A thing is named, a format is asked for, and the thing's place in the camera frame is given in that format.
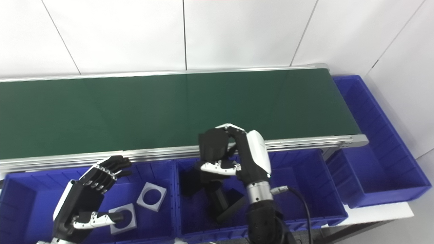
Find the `white square part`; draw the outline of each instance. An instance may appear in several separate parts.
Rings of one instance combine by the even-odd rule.
[[[161,193],[160,200],[157,203],[152,204],[152,205],[146,204],[143,201],[143,197],[150,190],[157,190]],[[164,197],[166,196],[166,192],[167,192],[166,188],[147,182],[145,184],[145,186],[143,187],[143,190],[141,191],[140,196],[137,199],[137,204],[139,206],[144,207],[144,208],[151,209],[152,211],[158,212],[160,210],[161,203],[163,202]]]
[[[132,203],[123,205],[117,208],[110,209],[109,213],[115,213],[115,212],[121,212],[121,211],[130,211],[131,212],[131,222],[124,228],[116,228],[114,224],[110,225],[110,233],[112,235],[120,234],[126,231],[130,231],[132,229],[137,228],[137,223],[135,219],[135,211],[134,211],[134,205]]]

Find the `green conveyor belt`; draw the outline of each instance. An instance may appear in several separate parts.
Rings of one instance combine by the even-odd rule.
[[[197,145],[227,122],[266,140],[360,134],[327,69],[0,83],[0,159]]]

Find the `circular hole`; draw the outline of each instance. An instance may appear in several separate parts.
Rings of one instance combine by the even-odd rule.
[[[133,215],[131,214],[130,211],[122,210],[121,213],[123,213],[123,215],[124,215],[124,220],[115,224],[115,227],[118,229],[122,229],[122,228],[127,227],[130,224],[131,219],[133,219]]]
[[[156,204],[161,198],[161,192],[159,190],[151,189],[143,196],[143,202],[148,205]]]

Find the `blue plastic bin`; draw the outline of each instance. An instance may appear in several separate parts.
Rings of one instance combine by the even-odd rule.
[[[118,235],[111,235],[109,226],[97,228],[83,243],[173,243],[176,223],[174,168],[174,161],[134,164],[131,167],[133,174],[120,178],[105,194],[99,211],[133,203],[137,228]],[[78,179],[87,169],[7,175],[0,197],[0,243],[35,244],[39,240],[51,241],[54,208],[67,182]],[[146,182],[167,189],[159,212],[136,204]]]
[[[270,158],[273,169],[271,187],[288,185],[300,191],[308,203],[313,228],[320,228],[325,224],[336,225],[347,218],[320,150],[272,152]],[[192,169],[196,161],[197,159],[177,160],[178,171]],[[247,195],[243,184],[236,177],[226,179],[224,188],[234,188]],[[248,204],[222,225],[218,225],[207,214],[209,202],[204,190],[192,197],[184,197],[179,191],[178,187],[178,237],[190,244],[246,237],[245,214]],[[285,192],[274,198],[283,210],[284,220],[291,230],[306,228],[303,204],[296,196]]]
[[[369,144],[345,148],[327,165],[350,208],[410,201],[431,184],[359,76],[334,77]]]

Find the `white wall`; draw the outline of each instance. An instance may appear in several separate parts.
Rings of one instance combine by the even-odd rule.
[[[293,65],[327,63],[365,75],[422,0],[320,0]]]
[[[0,77],[78,74],[41,1],[0,1]]]
[[[434,0],[426,0],[366,75],[370,90],[434,183]],[[410,203],[415,217],[394,221],[339,244],[431,244],[434,190]]]
[[[422,1],[3,0],[0,78],[309,63],[364,76]]]
[[[289,66],[316,0],[185,0],[187,68]]]

